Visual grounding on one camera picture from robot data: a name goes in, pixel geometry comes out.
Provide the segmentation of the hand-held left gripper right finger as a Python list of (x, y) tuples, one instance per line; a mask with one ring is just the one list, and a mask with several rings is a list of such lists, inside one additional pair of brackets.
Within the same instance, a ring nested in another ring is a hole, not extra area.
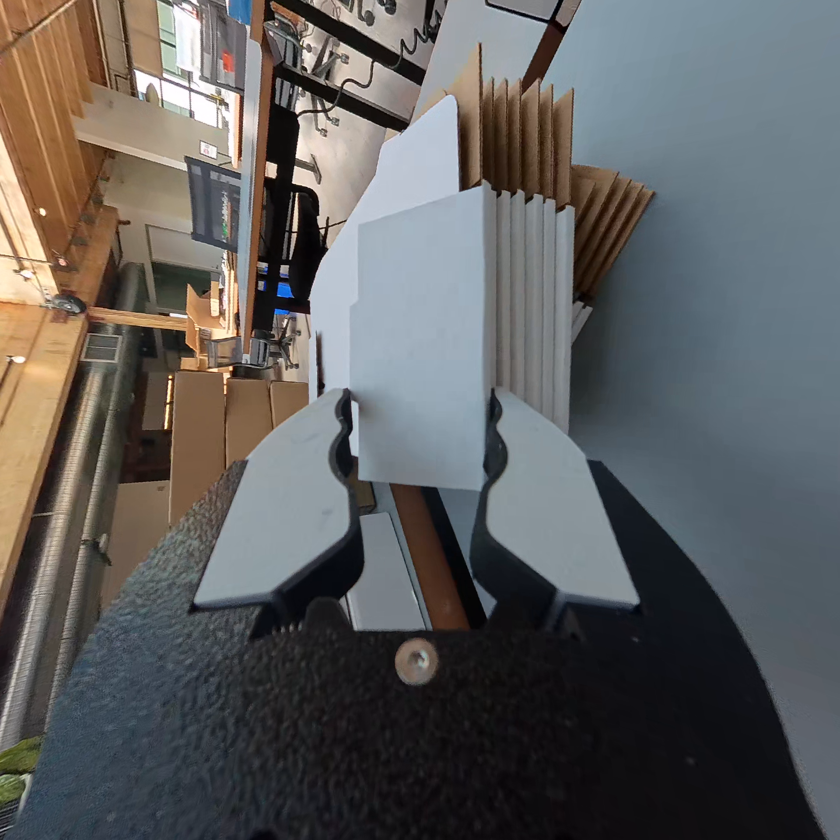
[(469, 546), (478, 585), (546, 627), (568, 605), (641, 602), (587, 458), (504, 388), (490, 396), (486, 481)]

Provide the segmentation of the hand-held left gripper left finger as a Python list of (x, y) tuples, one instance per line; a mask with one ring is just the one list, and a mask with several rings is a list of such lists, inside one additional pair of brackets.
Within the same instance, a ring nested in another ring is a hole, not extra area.
[(271, 606), (303, 614), (343, 598), (364, 569), (349, 482), (352, 397), (335, 388), (257, 445), (193, 597), (197, 611)]

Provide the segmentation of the white cardboard box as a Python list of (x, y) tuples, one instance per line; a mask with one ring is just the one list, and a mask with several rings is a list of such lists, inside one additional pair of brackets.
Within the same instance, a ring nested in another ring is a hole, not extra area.
[(449, 436), (434, 399), (459, 389), (480, 339), (433, 304), (433, 231), (464, 202), (459, 191), (457, 104), (445, 96), (383, 144), (371, 184), (322, 259), (311, 292), (325, 385), (349, 387), (361, 403), (350, 436), (366, 480), (432, 475), (433, 432)]
[(477, 491), (495, 356), (497, 195), (480, 185), (358, 228), (350, 391), (364, 480)]

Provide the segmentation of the tall brown cardboard box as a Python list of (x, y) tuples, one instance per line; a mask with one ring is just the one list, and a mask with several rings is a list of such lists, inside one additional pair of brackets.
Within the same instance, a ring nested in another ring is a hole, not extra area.
[(226, 383), (226, 467), (246, 459), (272, 431), (269, 384), (229, 377)]
[(269, 407), (273, 428), (282, 425), (308, 404), (308, 383), (297, 381), (271, 381), (269, 383)]
[(176, 525), (225, 470), (224, 378), (179, 371), (174, 381), (169, 524)]

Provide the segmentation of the small open brown box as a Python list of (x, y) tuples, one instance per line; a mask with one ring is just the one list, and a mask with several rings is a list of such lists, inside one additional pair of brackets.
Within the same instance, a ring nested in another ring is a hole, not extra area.
[(204, 352), (203, 343), (207, 340), (220, 340), (228, 337), (219, 317), (211, 314), (211, 300), (199, 297), (193, 286), (185, 286), (186, 345), (196, 354)]

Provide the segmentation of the stack of flat cardboard sheets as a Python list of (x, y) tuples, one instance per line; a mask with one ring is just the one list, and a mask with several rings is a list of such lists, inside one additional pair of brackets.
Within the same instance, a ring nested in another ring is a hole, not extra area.
[(461, 188), (496, 196), (495, 381), (567, 433), (573, 343), (655, 191), (572, 162), (573, 89), (486, 77), (482, 59), (477, 43), (445, 93)]

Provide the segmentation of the black office chair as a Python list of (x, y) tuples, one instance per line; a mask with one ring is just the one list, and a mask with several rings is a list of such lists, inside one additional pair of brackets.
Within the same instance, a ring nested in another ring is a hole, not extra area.
[[(263, 290), (255, 293), (255, 323), (267, 322), (280, 307), (280, 269), (287, 265), (290, 297), (297, 303), (309, 303), (312, 286), (322, 258), (326, 255), (325, 235), (319, 225), (320, 201), (311, 188), (269, 179), (266, 185), (267, 278)], [(285, 242), (290, 230), (292, 205), (297, 206), (295, 241), (290, 256), (285, 256)]]

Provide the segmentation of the dark monitor screen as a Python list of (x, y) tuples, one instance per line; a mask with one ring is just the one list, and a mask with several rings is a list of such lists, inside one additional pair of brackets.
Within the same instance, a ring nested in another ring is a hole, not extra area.
[(192, 214), (192, 240), (238, 252), (241, 175), (233, 170), (184, 158)]

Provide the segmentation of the long white-topped desk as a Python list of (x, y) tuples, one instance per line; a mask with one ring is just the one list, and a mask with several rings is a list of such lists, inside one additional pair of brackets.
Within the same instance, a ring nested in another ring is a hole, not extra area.
[(249, 347), (253, 331), (259, 234), (266, 177), (266, 147), (273, 91), (274, 61), (264, 29), (266, 12), (267, 2), (251, 2), (245, 56), (236, 258), (239, 334), (244, 362), (250, 361)]

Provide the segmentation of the silver ventilation duct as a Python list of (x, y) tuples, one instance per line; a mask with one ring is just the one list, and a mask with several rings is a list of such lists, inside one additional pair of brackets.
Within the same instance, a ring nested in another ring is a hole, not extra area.
[(119, 485), (125, 425), (140, 363), (141, 328), (119, 333), (116, 364), (79, 363), (35, 503), (2, 623), (2, 750), (43, 733), (97, 621), (106, 551), (100, 540)]

